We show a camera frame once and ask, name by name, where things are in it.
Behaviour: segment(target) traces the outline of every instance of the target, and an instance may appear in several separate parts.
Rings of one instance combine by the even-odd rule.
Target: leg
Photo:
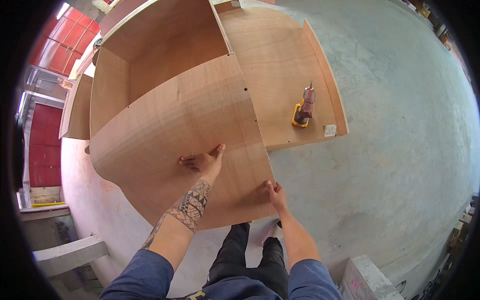
[[[221,263],[238,264],[245,267],[245,249],[247,248],[249,232],[250,224],[248,223],[232,225],[230,232],[223,240],[222,248],[216,255],[212,268]]]
[[[285,261],[283,260],[283,248],[277,238],[269,237],[265,240],[264,249],[262,251],[262,260],[258,267],[268,267],[272,264],[280,265],[285,269]]]
[[[251,269],[249,277],[260,280],[283,299],[288,298],[288,273],[278,238],[270,236],[265,239],[262,260],[257,268]]]
[[[208,271],[207,283],[204,288],[222,279],[232,276],[245,275],[245,249],[247,248],[250,224],[232,225],[227,237],[223,240],[222,248]]]

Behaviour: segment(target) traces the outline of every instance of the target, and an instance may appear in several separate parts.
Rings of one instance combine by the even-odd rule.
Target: concrete floor
[[[479,188],[478,107],[459,62],[428,26],[390,1],[241,4],[275,8],[299,23],[309,20],[350,127],[344,137],[270,153],[293,215],[317,242],[335,281],[348,257],[367,254],[394,284],[411,278],[402,292],[409,299],[423,288],[420,282],[436,262],[432,255]],[[117,187],[96,175],[83,147],[83,141],[63,139],[63,190],[79,236],[94,232],[107,243],[110,257],[92,264],[105,283],[125,267],[151,226]],[[81,194],[85,182],[90,191]],[[270,219],[252,225],[247,266],[260,261]],[[127,234],[132,228],[136,234]],[[169,297],[203,285],[227,231],[195,235]]]

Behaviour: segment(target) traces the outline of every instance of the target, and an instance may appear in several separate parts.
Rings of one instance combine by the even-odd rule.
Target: tattooed arm
[[[153,227],[142,249],[162,255],[176,271],[192,240],[198,221],[207,205],[210,188],[222,168],[225,145],[211,153],[189,153],[179,163],[202,175],[199,180],[169,208]]]

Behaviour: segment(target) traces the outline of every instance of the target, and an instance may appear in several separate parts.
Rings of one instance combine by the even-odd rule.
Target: person
[[[201,174],[199,180],[160,217],[125,270],[101,293],[101,300],[166,298],[173,274],[187,251],[221,170],[225,148],[221,144],[212,155],[189,153],[180,157],[181,165]],[[341,299],[328,270],[320,262],[314,240],[290,213],[285,190],[270,181],[265,182],[265,187],[280,221],[272,225],[263,241],[259,266],[245,266],[250,224],[233,225],[210,268],[206,284],[181,299]],[[279,241],[282,235],[290,275]]]

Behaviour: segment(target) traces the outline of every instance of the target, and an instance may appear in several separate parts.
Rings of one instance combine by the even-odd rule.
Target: tribal tattoo
[[[209,194],[210,185],[208,182],[198,180],[190,190],[188,190],[160,217],[157,224],[153,227],[152,232],[150,232],[145,244],[142,246],[142,249],[148,249],[150,247],[155,234],[162,225],[167,214],[175,217],[192,232],[195,232],[198,221],[200,221],[204,213]]]

